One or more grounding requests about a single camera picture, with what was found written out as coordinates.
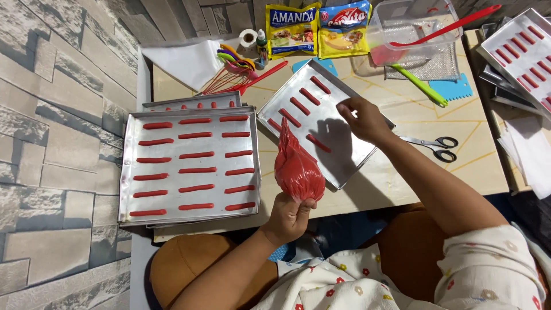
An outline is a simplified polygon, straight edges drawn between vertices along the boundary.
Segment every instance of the scissors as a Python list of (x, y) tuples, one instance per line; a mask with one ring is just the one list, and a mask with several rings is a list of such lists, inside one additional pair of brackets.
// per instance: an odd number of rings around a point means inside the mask
[(459, 144), (459, 142), (457, 142), (457, 140), (452, 137), (440, 137), (440, 138), (437, 138), (436, 141), (426, 141), (426, 140), (420, 140), (420, 139), (411, 138), (411, 137), (400, 137), (400, 138), (409, 143), (426, 146), (429, 149), (432, 149), (434, 156), (442, 162), (452, 163), (457, 160), (457, 156), (453, 154), (451, 151), (448, 151), (448, 148), (454, 148)]

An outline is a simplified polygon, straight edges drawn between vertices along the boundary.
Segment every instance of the tape roll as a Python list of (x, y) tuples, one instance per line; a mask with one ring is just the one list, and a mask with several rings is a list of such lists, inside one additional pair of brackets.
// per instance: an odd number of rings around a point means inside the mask
[(239, 45), (246, 52), (252, 52), (256, 49), (256, 37), (258, 34), (252, 29), (245, 29), (239, 34)]

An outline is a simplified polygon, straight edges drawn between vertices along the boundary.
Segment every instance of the person's arm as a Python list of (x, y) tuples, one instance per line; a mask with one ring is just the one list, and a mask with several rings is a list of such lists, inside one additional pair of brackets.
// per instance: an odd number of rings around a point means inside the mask
[(180, 294), (171, 310), (235, 309), (247, 285), (270, 254), (306, 231), (310, 209), (315, 208), (314, 199), (307, 199), (299, 206), (289, 195), (278, 194), (268, 222), (196, 278)]
[(364, 98), (350, 98), (338, 104), (337, 110), (358, 138), (383, 151), (448, 235), (508, 224), (472, 187), (392, 133), (376, 105)]

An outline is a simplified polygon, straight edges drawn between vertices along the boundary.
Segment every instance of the white floral shirt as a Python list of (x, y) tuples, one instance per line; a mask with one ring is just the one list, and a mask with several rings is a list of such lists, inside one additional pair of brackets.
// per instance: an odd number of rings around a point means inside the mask
[(382, 273), (374, 244), (306, 264), (279, 261), (282, 276), (253, 309), (541, 310), (545, 292), (526, 241), (513, 226), (447, 239), (444, 254), (437, 263), (443, 277), (434, 293), (435, 304), (400, 293)]

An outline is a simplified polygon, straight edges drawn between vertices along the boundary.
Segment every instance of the black scissors handle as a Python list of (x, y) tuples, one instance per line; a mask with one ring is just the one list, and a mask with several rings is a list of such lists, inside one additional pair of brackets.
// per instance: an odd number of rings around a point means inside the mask
[(452, 137), (440, 137), (440, 138), (437, 138), (436, 141), (442, 144), (443, 148), (454, 148), (459, 144), (459, 142), (457, 142), (457, 140)]
[(457, 156), (447, 149), (439, 149), (437, 151), (434, 151), (434, 156), (438, 158), (438, 160), (445, 163), (453, 163), (457, 160)]

